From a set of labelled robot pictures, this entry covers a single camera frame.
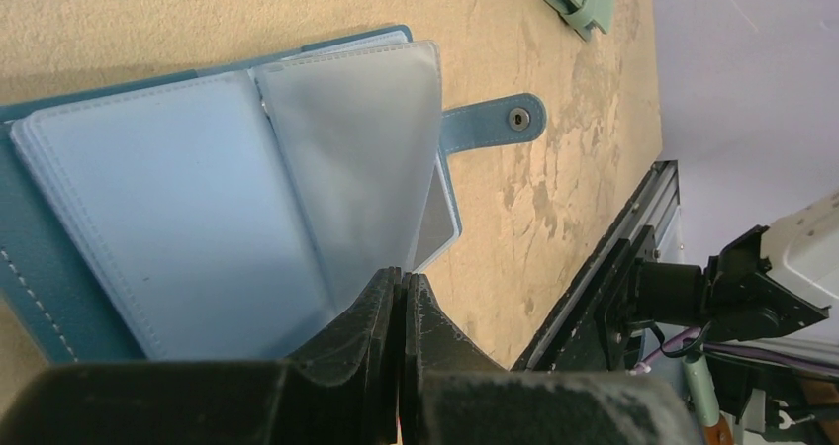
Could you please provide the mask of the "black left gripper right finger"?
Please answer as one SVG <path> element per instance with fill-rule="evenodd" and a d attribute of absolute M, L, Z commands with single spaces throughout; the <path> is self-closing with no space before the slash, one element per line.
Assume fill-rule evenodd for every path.
<path fill-rule="evenodd" d="M 698 444 L 662 380 L 622 372 L 513 372 L 407 274 L 400 432 L 405 444 Z"/>

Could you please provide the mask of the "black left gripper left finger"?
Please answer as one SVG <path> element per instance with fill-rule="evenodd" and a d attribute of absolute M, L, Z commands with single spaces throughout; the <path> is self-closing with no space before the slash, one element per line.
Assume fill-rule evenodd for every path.
<path fill-rule="evenodd" d="M 402 273 L 270 361 L 53 367 L 1 420 L 5 444 L 390 444 L 398 436 L 395 337 Z"/>

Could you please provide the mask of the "blue leather card holder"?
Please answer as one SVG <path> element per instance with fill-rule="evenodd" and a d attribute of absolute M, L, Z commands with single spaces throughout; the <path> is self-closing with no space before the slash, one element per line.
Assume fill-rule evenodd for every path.
<path fill-rule="evenodd" d="M 53 363 L 274 359 L 460 235 L 449 155 L 545 130 L 444 110 L 404 25 L 1 110 L 1 290 Z"/>

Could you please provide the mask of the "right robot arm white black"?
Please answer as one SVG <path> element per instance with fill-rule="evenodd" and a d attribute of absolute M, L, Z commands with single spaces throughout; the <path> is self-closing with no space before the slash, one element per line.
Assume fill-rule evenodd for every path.
<path fill-rule="evenodd" d="M 659 354 L 682 358 L 706 344 L 778 338 L 829 317 L 838 300 L 838 195 L 756 225 L 705 266 L 656 258 L 643 226 L 609 255 L 596 319 L 606 346 L 650 329 Z"/>

